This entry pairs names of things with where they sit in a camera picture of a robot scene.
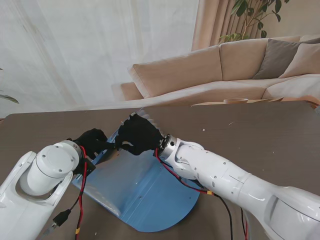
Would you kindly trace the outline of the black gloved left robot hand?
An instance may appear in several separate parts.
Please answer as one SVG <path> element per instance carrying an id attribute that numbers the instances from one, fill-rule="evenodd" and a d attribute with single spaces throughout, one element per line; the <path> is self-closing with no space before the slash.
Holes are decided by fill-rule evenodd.
<path id="1" fill-rule="evenodd" d="M 94 160 L 100 152 L 115 149 L 115 144 L 107 142 L 107 140 L 108 138 L 102 130 L 93 128 L 84 132 L 80 137 L 73 140 L 73 142 L 84 147 L 86 155 L 91 160 Z"/>

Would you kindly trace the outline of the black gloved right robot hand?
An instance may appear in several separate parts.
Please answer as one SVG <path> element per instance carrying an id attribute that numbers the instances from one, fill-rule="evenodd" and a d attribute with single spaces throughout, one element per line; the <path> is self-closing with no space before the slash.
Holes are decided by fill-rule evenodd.
<path id="1" fill-rule="evenodd" d="M 119 127 L 115 147 L 138 156 L 148 150 L 155 151 L 163 140 L 160 131 L 149 120 L 133 113 Z"/>

